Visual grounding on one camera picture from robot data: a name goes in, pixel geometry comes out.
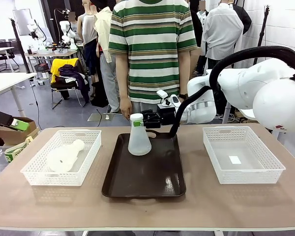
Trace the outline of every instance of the brown tray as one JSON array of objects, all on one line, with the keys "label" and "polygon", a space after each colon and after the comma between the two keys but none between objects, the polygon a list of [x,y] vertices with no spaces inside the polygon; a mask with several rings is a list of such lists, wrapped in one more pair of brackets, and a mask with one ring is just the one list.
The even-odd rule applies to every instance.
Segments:
[{"label": "brown tray", "polygon": [[186,192],[177,136],[158,133],[150,138],[152,150],[144,156],[128,151],[130,134],[120,134],[104,180],[102,194],[109,198],[167,198]]}]

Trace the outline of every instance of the white plastic basket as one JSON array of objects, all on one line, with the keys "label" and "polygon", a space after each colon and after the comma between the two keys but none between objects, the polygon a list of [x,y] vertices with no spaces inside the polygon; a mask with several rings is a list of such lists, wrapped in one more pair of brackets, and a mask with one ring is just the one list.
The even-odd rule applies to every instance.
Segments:
[{"label": "white plastic basket", "polygon": [[203,128],[221,184],[276,183],[285,167],[248,126]]},{"label": "white plastic basket", "polygon": [[[67,173],[51,171],[46,163],[48,153],[64,144],[72,144],[81,139],[85,147]],[[60,130],[42,147],[42,149],[21,169],[30,185],[81,186],[95,156],[101,146],[99,130]]]}]

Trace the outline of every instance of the whiteboard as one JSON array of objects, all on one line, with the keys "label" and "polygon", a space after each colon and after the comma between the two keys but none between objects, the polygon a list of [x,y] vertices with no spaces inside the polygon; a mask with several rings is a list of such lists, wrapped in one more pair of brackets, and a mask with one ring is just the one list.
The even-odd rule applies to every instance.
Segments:
[{"label": "whiteboard", "polygon": [[13,10],[16,26],[19,31],[19,35],[29,35],[28,29],[29,21],[31,20],[31,13],[29,9]]}]

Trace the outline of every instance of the black bag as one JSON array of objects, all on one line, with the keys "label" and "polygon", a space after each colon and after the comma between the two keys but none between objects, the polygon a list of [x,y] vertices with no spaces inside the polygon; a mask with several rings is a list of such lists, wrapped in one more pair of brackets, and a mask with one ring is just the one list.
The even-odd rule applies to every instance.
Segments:
[{"label": "black bag", "polygon": [[47,63],[41,63],[41,64],[38,64],[34,67],[35,67],[36,72],[44,72],[46,70],[49,70],[49,66]]}]

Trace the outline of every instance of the white paper label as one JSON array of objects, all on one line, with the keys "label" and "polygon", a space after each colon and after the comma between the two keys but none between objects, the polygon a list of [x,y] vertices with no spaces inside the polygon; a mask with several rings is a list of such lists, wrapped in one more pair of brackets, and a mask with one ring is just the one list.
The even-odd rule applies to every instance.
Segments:
[{"label": "white paper label", "polygon": [[241,164],[241,162],[240,162],[238,156],[228,156],[228,157],[230,158],[231,162],[232,162],[234,165],[240,165],[240,164]]}]

